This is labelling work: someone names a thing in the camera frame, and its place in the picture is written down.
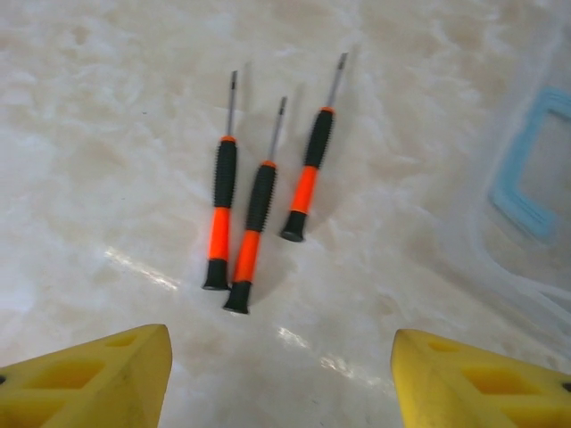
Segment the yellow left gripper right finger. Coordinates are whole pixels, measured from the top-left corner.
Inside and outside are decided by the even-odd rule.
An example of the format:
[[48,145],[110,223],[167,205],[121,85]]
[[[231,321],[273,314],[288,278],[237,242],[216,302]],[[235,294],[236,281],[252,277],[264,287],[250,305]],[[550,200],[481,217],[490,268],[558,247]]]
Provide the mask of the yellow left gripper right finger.
[[571,374],[414,329],[391,369],[403,428],[571,428]]

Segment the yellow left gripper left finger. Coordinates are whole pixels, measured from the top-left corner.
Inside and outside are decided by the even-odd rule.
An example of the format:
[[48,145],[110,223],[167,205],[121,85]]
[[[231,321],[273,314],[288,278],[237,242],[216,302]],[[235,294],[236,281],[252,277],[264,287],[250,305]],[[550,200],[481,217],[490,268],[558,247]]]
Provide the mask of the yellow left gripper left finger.
[[158,428],[166,325],[142,325],[0,367],[0,428]]

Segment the small orange black screwdriver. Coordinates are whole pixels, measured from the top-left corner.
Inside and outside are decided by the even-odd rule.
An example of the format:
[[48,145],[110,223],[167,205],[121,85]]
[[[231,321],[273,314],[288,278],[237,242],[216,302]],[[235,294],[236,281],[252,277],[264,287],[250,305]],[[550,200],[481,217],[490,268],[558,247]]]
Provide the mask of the small orange black screwdriver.
[[204,290],[228,288],[228,258],[231,210],[236,188],[237,144],[234,137],[234,114],[238,71],[230,76],[226,134],[219,140],[213,182],[213,215]]
[[287,97],[280,100],[276,122],[269,144],[268,156],[256,171],[252,184],[245,228],[236,258],[235,272],[223,309],[237,314],[249,313],[249,299],[256,272],[261,237],[267,223],[277,178],[275,163],[277,142],[286,113]]
[[310,212],[313,193],[319,170],[327,152],[327,146],[335,123],[335,97],[340,85],[348,53],[342,53],[335,69],[334,80],[326,104],[319,110],[313,122],[306,145],[302,172],[280,236],[287,241],[300,243],[304,240],[304,229]]

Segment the light blue carry handle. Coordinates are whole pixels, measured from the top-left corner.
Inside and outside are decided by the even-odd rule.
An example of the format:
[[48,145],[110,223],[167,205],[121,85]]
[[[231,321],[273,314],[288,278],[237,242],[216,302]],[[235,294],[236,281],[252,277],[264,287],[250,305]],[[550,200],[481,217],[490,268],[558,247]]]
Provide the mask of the light blue carry handle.
[[545,87],[525,115],[489,192],[526,235],[558,243],[571,234],[571,94]]

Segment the clear plastic tool box lid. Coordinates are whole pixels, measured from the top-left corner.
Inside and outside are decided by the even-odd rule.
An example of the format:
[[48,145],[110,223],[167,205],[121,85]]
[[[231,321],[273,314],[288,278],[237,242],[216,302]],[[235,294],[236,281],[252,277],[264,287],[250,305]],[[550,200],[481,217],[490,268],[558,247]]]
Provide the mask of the clear plastic tool box lid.
[[487,283],[571,347],[571,16],[541,31],[496,119],[471,231]]

